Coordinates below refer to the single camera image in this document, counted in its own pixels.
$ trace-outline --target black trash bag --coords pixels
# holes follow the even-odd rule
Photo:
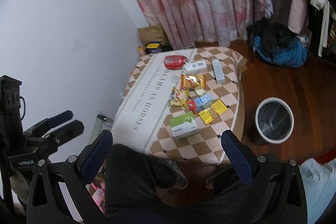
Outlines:
[[[279,48],[286,48],[294,39],[295,34],[287,26],[274,23]]]
[[[246,29],[250,35],[259,37],[261,34],[260,20],[255,22],[253,25],[248,26]]]
[[[277,35],[273,24],[267,19],[263,18],[260,20],[261,32],[260,32],[260,42],[265,53],[268,56],[273,56],[277,47]]]

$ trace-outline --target small box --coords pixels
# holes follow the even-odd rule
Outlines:
[[[218,85],[225,83],[225,75],[222,70],[221,62],[218,59],[212,60],[213,72],[215,74],[216,83]]]
[[[197,113],[207,108],[209,105],[212,104],[212,102],[213,99],[211,98],[210,94],[204,94],[201,97],[189,101],[188,107],[192,112]]]
[[[207,68],[207,64],[205,63],[205,60],[200,60],[197,62],[185,64],[183,66],[183,71],[188,75],[192,75],[192,74],[197,74],[201,72],[207,72],[208,68]]]
[[[199,132],[195,116],[191,111],[170,119],[169,124],[173,137],[178,140]]]

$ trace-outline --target black pants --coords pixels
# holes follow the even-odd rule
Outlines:
[[[228,168],[214,181],[217,196],[201,204],[172,208],[162,203],[155,186],[169,188],[176,182],[175,172],[158,161],[116,144],[107,157],[105,213],[117,214],[123,208],[163,215],[181,223],[225,223],[246,194],[234,172]]]

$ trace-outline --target food wrapper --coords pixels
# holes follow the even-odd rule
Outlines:
[[[205,87],[204,75],[182,75],[180,90],[194,90],[198,86],[204,89]]]
[[[167,69],[181,69],[187,60],[184,55],[167,55],[163,63]]]
[[[189,99],[189,90],[178,90],[173,88],[169,97],[170,106],[186,106]]]
[[[227,107],[221,100],[217,100],[210,107],[199,112],[199,116],[203,122],[208,125],[216,120],[225,111],[227,111]]]
[[[206,94],[206,90],[201,88],[200,86],[197,86],[195,88],[195,93],[196,93],[197,96],[202,96],[202,95]]]
[[[210,94],[205,94],[201,97],[198,97],[194,100],[188,102],[189,109],[194,112],[200,112],[201,110],[210,106],[213,102]]]

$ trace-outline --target shoe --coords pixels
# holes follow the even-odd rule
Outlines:
[[[176,172],[176,183],[174,184],[174,188],[185,189],[189,185],[188,178],[176,162],[164,159],[159,159],[159,161]]]
[[[224,167],[217,167],[216,171],[205,180],[205,188],[213,190],[213,182],[221,173],[225,172],[228,168],[231,168],[231,165],[226,165]]]

